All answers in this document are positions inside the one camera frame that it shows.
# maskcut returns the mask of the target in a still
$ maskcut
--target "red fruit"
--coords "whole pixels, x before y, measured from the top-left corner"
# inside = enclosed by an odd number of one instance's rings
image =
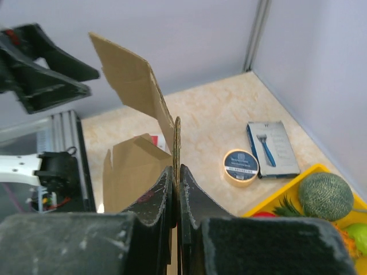
[[[277,215],[273,213],[269,213],[269,212],[258,212],[252,216],[253,217],[278,217]]]

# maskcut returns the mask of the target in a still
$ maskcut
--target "tape label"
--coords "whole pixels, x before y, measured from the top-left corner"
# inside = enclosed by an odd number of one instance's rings
[[[225,161],[224,167],[227,173],[238,180],[248,180],[257,174],[257,162],[256,159],[241,151],[232,152],[229,154]]]

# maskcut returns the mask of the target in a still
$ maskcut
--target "brown cardboard piece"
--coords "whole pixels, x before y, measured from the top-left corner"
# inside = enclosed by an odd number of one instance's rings
[[[146,60],[95,33],[89,33],[89,36],[101,60],[104,75],[121,102],[157,119],[172,153],[170,156],[153,145],[148,134],[115,145],[112,162],[111,151],[108,150],[103,167],[104,211],[118,213],[150,189],[166,166],[173,165],[177,189],[179,117],[174,124]]]

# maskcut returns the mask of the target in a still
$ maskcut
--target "green fruit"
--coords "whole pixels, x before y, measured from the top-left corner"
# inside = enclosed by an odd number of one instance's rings
[[[357,249],[367,256],[367,224],[354,223],[344,229],[350,238],[354,239]]]
[[[314,173],[304,178],[298,189],[306,216],[337,221],[349,214],[354,197],[349,185],[338,175]]]

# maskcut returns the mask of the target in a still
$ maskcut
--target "green melon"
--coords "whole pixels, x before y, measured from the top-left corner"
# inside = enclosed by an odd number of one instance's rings
[[[314,173],[304,178],[298,199],[306,216],[337,221],[349,214],[354,197],[349,185],[332,173]]]

